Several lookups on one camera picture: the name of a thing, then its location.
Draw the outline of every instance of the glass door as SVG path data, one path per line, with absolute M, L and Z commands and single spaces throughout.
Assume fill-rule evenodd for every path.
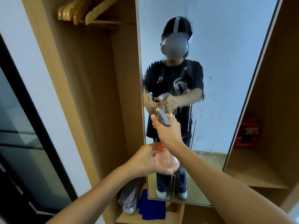
M 0 182 L 8 179 L 50 219 L 77 195 L 2 38 L 0 44 Z

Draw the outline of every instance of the neck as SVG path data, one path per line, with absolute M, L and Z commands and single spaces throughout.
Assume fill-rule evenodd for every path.
M 167 65 L 168 66 L 178 66 L 184 61 L 184 58 L 181 58 L 180 60 L 168 60 Z

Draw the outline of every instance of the gray spray trigger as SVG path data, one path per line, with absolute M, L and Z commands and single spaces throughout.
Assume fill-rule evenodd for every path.
M 159 122 L 161 124 L 166 125 L 166 126 L 171 125 L 169 119 L 167 118 L 167 115 L 163 112 L 163 110 L 157 108 L 157 115 L 158 115 L 158 118 L 159 118 Z

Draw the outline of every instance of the left hand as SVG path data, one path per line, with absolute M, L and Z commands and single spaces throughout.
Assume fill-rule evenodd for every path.
M 152 143 L 141 146 L 135 155 L 126 162 L 129 171 L 132 172 L 133 177 L 145 177 L 152 173 L 160 173 L 170 175 L 173 173 L 172 169 L 165 168 L 154 162 L 153 153 L 159 147 L 160 143 Z
M 173 111 L 179 106 L 180 96 L 172 96 L 171 94 L 164 100 L 160 101 L 161 109 L 168 114 L 172 114 Z

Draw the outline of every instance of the jeans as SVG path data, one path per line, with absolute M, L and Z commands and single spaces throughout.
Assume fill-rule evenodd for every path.
M 190 147 L 191 138 L 184 139 L 183 142 L 186 146 Z M 187 191 L 186 185 L 187 185 L 187 174 L 186 169 L 182 164 L 180 164 L 178 170 L 174 173 L 175 182 L 174 182 L 174 193 L 184 193 Z M 156 174 L 157 176 L 157 189 L 159 192 L 167 192 L 168 188 L 171 183 L 171 175 L 164 175 L 164 174 Z

